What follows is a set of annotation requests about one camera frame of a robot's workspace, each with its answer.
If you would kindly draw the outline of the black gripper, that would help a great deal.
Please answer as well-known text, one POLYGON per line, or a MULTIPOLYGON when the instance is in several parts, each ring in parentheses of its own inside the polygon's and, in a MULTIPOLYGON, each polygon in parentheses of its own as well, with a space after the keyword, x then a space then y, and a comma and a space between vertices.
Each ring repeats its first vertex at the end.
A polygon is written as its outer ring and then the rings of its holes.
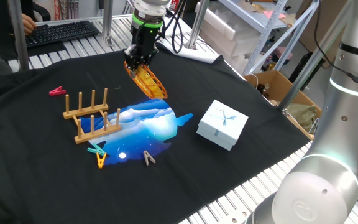
POLYGON ((125 50, 124 65, 128 69, 131 78, 136 77, 137 64, 138 73, 150 73, 148 64, 152 57, 158 52, 155 46, 156 36, 159 28, 149 28, 131 26, 132 42, 125 50))

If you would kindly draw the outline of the bare person hand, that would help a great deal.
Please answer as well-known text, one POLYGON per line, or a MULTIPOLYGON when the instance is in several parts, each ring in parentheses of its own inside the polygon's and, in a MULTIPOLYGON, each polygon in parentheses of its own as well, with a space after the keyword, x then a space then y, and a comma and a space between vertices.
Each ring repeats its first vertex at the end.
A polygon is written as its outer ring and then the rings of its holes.
POLYGON ((33 21, 33 19, 26 14, 22 14, 22 22, 24 26, 25 35, 31 34, 36 28, 37 24, 33 21))

